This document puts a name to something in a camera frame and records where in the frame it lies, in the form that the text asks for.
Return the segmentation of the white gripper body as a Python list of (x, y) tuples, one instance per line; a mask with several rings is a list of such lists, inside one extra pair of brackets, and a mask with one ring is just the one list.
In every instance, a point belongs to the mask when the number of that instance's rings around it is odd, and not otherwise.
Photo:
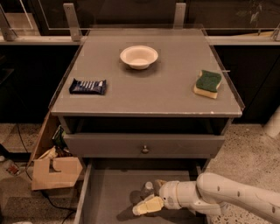
[(159, 197), (164, 202), (164, 207), (167, 209), (180, 209), (177, 186), (178, 181), (168, 181), (159, 188)]

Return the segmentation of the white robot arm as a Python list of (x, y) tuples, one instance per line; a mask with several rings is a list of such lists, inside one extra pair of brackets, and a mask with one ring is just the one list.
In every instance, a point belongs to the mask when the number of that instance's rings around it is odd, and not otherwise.
[(188, 209), (217, 217), (239, 207), (270, 224), (280, 224), (279, 112), (264, 126), (233, 125), (226, 145), (194, 181), (157, 180), (157, 192), (133, 214)]

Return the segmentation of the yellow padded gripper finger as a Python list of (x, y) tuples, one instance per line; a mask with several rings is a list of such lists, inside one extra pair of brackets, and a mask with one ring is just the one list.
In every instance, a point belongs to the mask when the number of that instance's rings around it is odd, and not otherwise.
[(159, 195), (159, 189), (166, 183), (165, 180), (156, 179), (154, 181), (154, 192), (156, 195)]
[(132, 208), (132, 213), (136, 216), (150, 214), (160, 211), (164, 207), (163, 200), (158, 196), (149, 196)]

